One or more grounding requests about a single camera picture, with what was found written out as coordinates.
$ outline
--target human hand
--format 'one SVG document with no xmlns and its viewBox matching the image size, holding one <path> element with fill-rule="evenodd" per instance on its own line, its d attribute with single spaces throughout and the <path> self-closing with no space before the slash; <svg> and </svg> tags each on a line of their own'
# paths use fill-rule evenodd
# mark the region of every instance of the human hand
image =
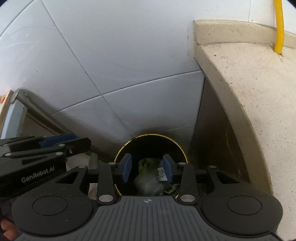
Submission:
<svg viewBox="0 0 296 241">
<path fill-rule="evenodd" d="M 3 235 L 9 240 L 14 240 L 19 235 L 19 232 L 13 223 L 3 219 L 0 224 L 1 228 L 5 231 Z"/>
</svg>

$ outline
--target yellow cable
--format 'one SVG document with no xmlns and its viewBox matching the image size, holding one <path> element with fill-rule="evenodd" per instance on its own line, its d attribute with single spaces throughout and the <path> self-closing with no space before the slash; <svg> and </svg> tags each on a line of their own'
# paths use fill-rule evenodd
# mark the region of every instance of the yellow cable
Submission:
<svg viewBox="0 0 296 241">
<path fill-rule="evenodd" d="M 281 0 L 274 0 L 274 6 L 276 10 L 276 44 L 274 51 L 281 54 L 284 45 L 284 16 Z"/>
</svg>

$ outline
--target grout line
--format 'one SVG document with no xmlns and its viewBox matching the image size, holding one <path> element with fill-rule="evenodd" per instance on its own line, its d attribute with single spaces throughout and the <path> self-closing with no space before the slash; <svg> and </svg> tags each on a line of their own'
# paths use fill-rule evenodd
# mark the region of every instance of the grout line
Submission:
<svg viewBox="0 0 296 241">
<path fill-rule="evenodd" d="M 55 21 L 53 20 L 52 16 L 50 15 L 50 13 L 48 12 L 47 8 L 45 7 L 45 4 L 43 3 L 43 0 L 41 0 L 47 14 L 49 15 L 49 17 L 51 18 L 52 22 L 54 23 L 54 25 L 56 26 L 57 30 L 59 31 L 59 33 L 61 34 L 63 40 L 65 41 L 65 43 L 67 44 L 67 46 L 69 47 L 69 49 L 71 50 L 72 54 L 75 56 L 75 58 L 77 59 L 78 63 L 80 64 L 80 66 L 82 67 L 82 69 L 84 70 L 84 72 L 86 73 L 86 75 L 89 77 L 89 79 L 91 80 L 91 82 L 94 84 L 94 86 L 96 87 L 96 89 L 98 90 L 98 92 L 100 93 L 100 95 L 102 95 L 101 91 L 99 90 L 99 88 L 96 86 L 96 84 L 93 82 L 92 78 L 89 76 L 89 74 L 86 72 L 85 68 L 83 67 L 83 65 L 81 64 L 81 62 L 79 61 L 79 59 L 77 58 L 76 54 L 73 52 L 73 50 L 71 49 L 70 45 L 68 44 L 68 42 L 66 41 L 66 39 L 64 38 L 63 34 L 61 33 L 61 31 L 59 30 L 59 28 L 57 27 Z"/>
<path fill-rule="evenodd" d="M 94 99 L 94 98 L 96 98 L 96 97 L 100 97 L 100 96 L 103 96 L 103 95 L 100 94 L 100 95 L 98 95 L 98 96 L 91 97 L 91 98 L 89 98 L 89 99 L 86 99 L 86 100 L 84 100 L 84 101 L 78 102 L 78 103 L 76 103 L 76 104 L 72 104 L 72 105 L 70 105 L 70 106 L 68 106 L 68 107 L 65 107 L 65 108 L 63 108 L 63 109 L 60 109 L 60 110 L 54 112 L 54 113 L 51 113 L 50 115 L 56 114 L 56 113 L 58 113 L 58 112 L 60 112 L 60 111 L 62 111 L 62 110 L 65 110 L 65 109 L 67 109 L 67 108 L 70 108 L 70 107 L 72 107 L 72 106 L 74 106 L 74 105 L 77 105 L 77 104 L 83 103 L 83 102 L 85 102 L 85 101 L 88 101 L 88 100 L 91 100 L 91 99 Z"/>
<path fill-rule="evenodd" d="M 177 129 L 184 128 L 184 127 L 188 127 L 188 126 L 195 126 L 195 124 L 191 124 L 191 125 L 187 125 L 187 126 L 181 126 L 181 127 L 177 127 L 177 128 L 174 128 L 174 129 L 167 130 L 167 131 L 173 131 L 173 130 L 177 130 Z M 157 132 L 157 134 L 162 134 L 162 133 L 167 132 L 167 131 Z M 99 147 L 102 147 L 102 146 L 111 146 L 111 145 L 118 144 L 118 143 L 123 142 L 123 141 L 114 142 L 114 143 L 112 143 L 112 144 L 108 144 L 108 145 L 101 145 L 101 146 L 98 146 L 98 148 L 99 148 Z"/>
<path fill-rule="evenodd" d="M 129 129 L 126 127 L 126 125 L 123 123 L 123 121 L 119 118 L 119 116 L 116 114 L 116 112 L 113 110 L 113 108 L 109 105 L 108 101 L 105 99 L 104 95 L 102 95 L 102 97 L 104 98 L 104 100 L 106 101 L 107 105 L 110 107 L 110 109 L 113 111 L 113 113 L 116 115 L 116 117 L 118 118 L 118 120 L 120 121 L 120 123 L 124 126 L 124 128 L 127 130 L 127 132 L 131 135 L 131 137 L 133 138 L 133 135 L 131 134 L 131 132 L 129 131 Z"/>
<path fill-rule="evenodd" d="M 167 130 L 167 131 L 174 131 L 174 130 L 177 130 L 177 129 L 180 129 L 180 128 L 184 128 L 184 127 L 189 127 L 189 126 L 194 126 L 195 124 L 191 124 L 191 125 L 187 125 L 187 126 L 181 126 L 181 127 L 177 127 L 177 128 L 174 128 L 174 129 L 170 129 L 170 130 Z"/>
<path fill-rule="evenodd" d="M 249 22 L 250 22 L 250 15 L 251 15 L 251 7 L 252 7 L 252 0 L 250 0 Z"/>
<path fill-rule="evenodd" d="M 61 34 L 63 40 L 65 41 L 65 43 L 67 44 L 67 46 L 69 47 L 69 49 L 71 50 L 71 52 L 73 53 L 73 55 L 75 56 L 75 58 L 77 59 L 77 61 L 79 62 L 80 66 L 83 68 L 84 72 L 87 74 L 87 76 L 89 77 L 89 79 L 92 81 L 92 83 L 94 84 L 94 86 L 97 88 L 97 90 L 99 91 L 100 95 L 99 96 L 102 96 L 103 99 L 106 101 L 107 105 L 110 107 L 110 109 L 113 111 L 113 113 L 116 115 L 116 117 L 118 118 L 118 120 L 122 123 L 122 125 L 124 126 L 124 128 L 127 130 L 127 132 L 131 135 L 131 137 L 133 137 L 133 135 L 131 134 L 131 132 L 129 131 L 129 129 L 125 126 L 125 124 L 123 123 L 123 121 L 119 118 L 119 116 L 116 114 L 116 112 L 113 110 L 113 108 L 109 105 L 108 101 L 105 99 L 104 95 L 105 94 L 109 94 L 111 92 L 115 92 L 115 91 L 118 91 L 118 90 L 121 90 L 121 89 L 124 89 L 124 88 L 129 88 L 129 87 L 133 87 L 135 85 L 140 85 L 140 84 L 144 84 L 144 83 L 147 83 L 147 82 L 151 82 L 151 81 L 154 81 L 154 80 L 149 80 L 149 81 L 146 81 L 146 82 L 143 82 L 143 83 L 138 83 L 138 84 L 135 84 L 135 85 L 131 85 L 131 86 L 128 86 L 128 87 L 124 87 L 124 88 L 121 88 L 121 89 L 118 89 L 118 90 L 115 90 L 115 91 L 111 91 L 111 92 L 108 92 L 108 93 L 105 93 L 105 94 L 102 94 L 101 91 L 99 90 L 99 88 L 96 86 L 96 84 L 93 82 L 92 78 L 89 76 L 89 74 L 86 72 L 85 68 L 83 67 L 83 65 L 81 64 L 81 62 L 79 61 L 79 59 L 77 58 L 77 56 L 75 55 L 75 53 L 73 52 L 73 50 L 71 49 L 71 47 L 69 46 L 68 42 L 66 41 L 66 39 L 64 38 L 63 34 L 61 33 L 61 31 L 59 30 L 59 28 L 57 27 L 55 21 L 53 20 L 52 16 L 50 15 L 50 13 L 48 12 L 47 8 L 45 7 L 45 4 L 43 3 L 43 0 L 41 0 L 47 14 L 50 16 L 52 22 L 54 23 L 54 25 L 56 26 L 57 30 L 59 31 L 59 33 Z M 168 77 L 173 77 L 173 76 L 178 76 L 178 75 L 182 75 L 182 74 L 187 74 L 187 73 L 193 73 L 193 72 L 198 72 L 198 71 L 202 71 L 202 70 L 197 70 L 197 71 L 191 71 L 191 72 L 186 72 L 186 73 L 181 73 L 181 74 L 175 74 L 175 75 L 172 75 L 172 76 L 166 76 L 166 77 L 162 77 L 162 78 L 159 78 L 159 79 L 155 79 L 155 80 L 160 80 L 160 79 L 164 79 L 164 78 L 168 78 Z"/>
<path fill-rule="evenodd" d="M 22 11 L 19 12 L 18 15 L 15 16 L 15 18 L 7 25 L 7 27 L 4 29 L 4 31 L 0 34 L 0 38 L 4 34 L 4 32 L 8 29 L 8 27 L 12 24 L 12 22 L 34 1 L 35 0 L 32 0 L 27 6 L 25 6 L 25 8 Z"/>
<path fill-rule="evenodd" d="M 184 72 L 184 73 L 180 73 L 180 74 L 174 74 L 174 75 L 170 75 L 170 76 L 165 76 L 165 77 L 161 77 L 159 79 L 147 80 L 145 82 L 134 84 L 134 85 L 130 85 L 130 86 L 127 86 L 127 87 L 123 87 L 123 88 L 120 88 L 118 90 L 113 90 L 113 91 L 104 93 L 102 95 L 107 95 L 107 94 L 110 94 L 110 93 L 115 92 L 115 91 L 123 90 L 123 89 L 130 88 L 130 87 L 133 87 L 133 86 L 136 86 L 136 85 L 145 84 L 145 83 L 148 83 L 148 82 L 151 82 L 151 81 L 155 81 L 155 80 L 161 80 L 161 79 L 165 79 L 165 78 L 169 78 L 169 77 L 174 77 L 174 76 L 178 76 L 178 75 L 189 74 L 189 73 L 194 73 L 194 72 L 199 72 L 199 71 L 202 71 L 202 70 L 200 69 L 200 70 L 195 70 L 195 71 L 190 71 L 190 72 Z"/>
</svg>

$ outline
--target wall tile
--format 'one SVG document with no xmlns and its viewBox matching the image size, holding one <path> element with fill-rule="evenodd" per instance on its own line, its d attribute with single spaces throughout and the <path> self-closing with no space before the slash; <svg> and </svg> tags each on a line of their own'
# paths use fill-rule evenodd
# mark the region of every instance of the wall tile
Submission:
<svg viewBox="0 0 296 241">
<path fill-rule="evenodd" d="M 121 142 L 117 142 L 117 143 L 113 143 L 110 145 L 104 145 L 104 146 L 100 146 L 98 147 L 98 149 L 102 152 L 107 153 L 108 155 L 110 155 L 113 159 L 111 161 L 115 160 L 115 157 L 117 155 L 117 153 L 119 152 L 119 150 L 129 141 L 128 140 L 124 140 Z"/>
<path fill-rule="evenodd" d="M 104 94 L 200 70 L 193 58 L 193 20 L 248 21 L 250 1 L 43 0 Z"/>
<path fill-rule="evenodd" d="M 88 137 L 96 147 L 131 138 L 102 96 L 61 110 L 52 117 L 76 135 Z"/>
<path fill-rule="evenodd" d="M 100 95 L 40 0 L 32 2 L 0 37 L 0 83 L 24 88 L 49 114 Z"/>
<path fill-rule="evenodd" d="M 33 0 L 9 0 L 0 8 L 0 36 L 12 21 L 32 2 Z"/>
<path fill-rule="evenodd" d="M 285 30 L 296 34 L 296 9 L 288 0 L 282 0 Z M 251 0 L 249 22 L 276 27 L 273 0 Z"/>
<path fill-rule="evenodd" d="M 195 125 L 190 126 L 184 126 L 177 129 L 161 132 L 160 134 L 168 136 L 175 140 L 185 151 L 186 154 L 188 154 L 188 150 L 190 147 L 191 139 L 193 136 Z M 98 147 L 98 149 L 102 152 L 107 153 L 111 157 L 115 158 L 119 150 L 129 141 L 124 140 L 118 143 L 113 143 L 111 145 L 104 145 Z"/>
<path fill-rule="evenodd" d="M 130 133 L 162 132 L 193 125 L 202 93 L 202 71 L 117 90 L 104 97 Z"/>
<path fill-rule="evenodd" d="M 191 139 L 193 136 L 195 125 L 184 126 L 177 129 L 162 132 L 162 135 L 168 136 L 175 140 L 188 155 Z"/>
</svg>

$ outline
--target beige stone ledge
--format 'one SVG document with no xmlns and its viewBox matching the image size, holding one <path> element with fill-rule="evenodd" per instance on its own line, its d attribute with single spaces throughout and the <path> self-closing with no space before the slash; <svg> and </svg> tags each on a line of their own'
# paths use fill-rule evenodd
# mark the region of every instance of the beige stone ledge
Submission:
<svg viewBox="0 0 296 241">
<path fill-rule="evenodd" d="M 195 43 L 195 58 L 225 109 L 251 183 L 272 193 L 283 206 L 278 235 L 292 240 L 296 237 L 296 49 L 284 47 L 279 56 L 253 41 L 212 42 Z"/>
<path fill-rule="evenodd" d="M 256 23 L 231 20 L 194 21 L 194 41 L 211 43 L 259 43 L 274 46 L 276 29 Z M 296 35 L 285 31 L 285 47 L 296 48 Z"/>
</svg>

